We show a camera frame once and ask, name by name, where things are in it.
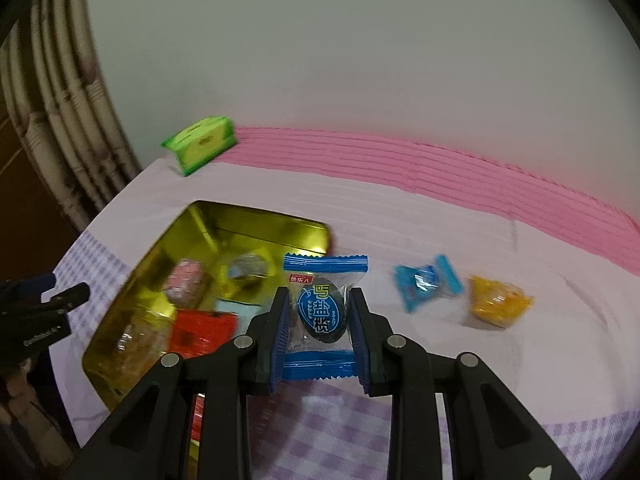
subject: gray wall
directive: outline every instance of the gray wall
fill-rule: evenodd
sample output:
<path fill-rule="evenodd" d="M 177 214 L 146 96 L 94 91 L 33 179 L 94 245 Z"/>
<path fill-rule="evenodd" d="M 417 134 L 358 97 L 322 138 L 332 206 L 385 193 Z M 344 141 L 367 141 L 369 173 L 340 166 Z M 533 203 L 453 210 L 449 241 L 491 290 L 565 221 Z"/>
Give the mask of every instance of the gray wall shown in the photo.
<path fill-rule="evenodd" d="M 411 137 L 640 218 L 640 52 L 606 0 L 89 0 L 141 162 L 211 114 Z"/>

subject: purple checkered cloth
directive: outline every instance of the purple checkered cloth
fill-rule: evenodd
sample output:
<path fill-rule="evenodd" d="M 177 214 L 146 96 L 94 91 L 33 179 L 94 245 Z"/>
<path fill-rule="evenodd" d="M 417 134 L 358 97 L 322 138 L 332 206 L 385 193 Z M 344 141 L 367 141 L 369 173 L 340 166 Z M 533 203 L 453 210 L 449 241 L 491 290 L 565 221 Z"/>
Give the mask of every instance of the purple checkered cloth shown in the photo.
<path fill-rule="evenodd" d="M 86 348 L 130 269 L 85 232 L 55 269 L 53 294 L 87 282 L 91 299 L 70 314 Z M 386 478 L 391 422 L 388 403 L 347 392 L 324 381 L 281 383 L 268 398 L 250 400 L 254 476 L 257 479 L 349 480 Z M 620 453 L 640 410 L 602 418 L 543 425 L 583 480 L 597 480 Z M 101 420 L 96 421 L 96 428 Z M 446 420 L 440 419 L 444 478 L 451 460 Z"/>

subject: yellow chinese character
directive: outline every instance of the yellow chinese character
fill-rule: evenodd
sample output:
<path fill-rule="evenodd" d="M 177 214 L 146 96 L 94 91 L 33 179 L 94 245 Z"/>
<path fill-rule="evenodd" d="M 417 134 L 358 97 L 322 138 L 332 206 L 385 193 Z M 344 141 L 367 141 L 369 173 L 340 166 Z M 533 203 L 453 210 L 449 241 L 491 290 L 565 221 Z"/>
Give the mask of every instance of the yellow chinese character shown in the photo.
<path fill-rule="evenodd" d="M 327 298 L 329 296 L 329 284 L 322 283 L 321 285 L 314 285 L 314 293 L 316 294 L 316 298 L 320 300 Z"/>

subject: red label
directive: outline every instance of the red label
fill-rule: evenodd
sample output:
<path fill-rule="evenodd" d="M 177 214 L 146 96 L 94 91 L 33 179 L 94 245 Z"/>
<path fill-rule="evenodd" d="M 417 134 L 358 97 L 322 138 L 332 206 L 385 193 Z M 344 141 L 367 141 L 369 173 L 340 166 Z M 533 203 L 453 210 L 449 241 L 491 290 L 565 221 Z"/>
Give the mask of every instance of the red label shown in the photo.
<path fill-rule="evenodd" d="M 314 282 L 314 276 L 312 274 L 290 274 L 289 283 L 303 283 L 304 285 L 311 285 Z"/>

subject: green tissue pack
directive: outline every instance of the green tissue pack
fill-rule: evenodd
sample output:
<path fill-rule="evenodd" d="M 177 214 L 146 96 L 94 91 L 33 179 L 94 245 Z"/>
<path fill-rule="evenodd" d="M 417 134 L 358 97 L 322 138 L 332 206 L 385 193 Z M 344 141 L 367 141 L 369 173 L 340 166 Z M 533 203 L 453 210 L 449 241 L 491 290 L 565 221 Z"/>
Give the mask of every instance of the green tissue pack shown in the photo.
<path fill-rule="evenodd" d="M 174 153 L 181 173 L 187 176 L 236 142 L 236 131 L 230 118 L 206 117 L 169 137 L 162 147 Z"/>

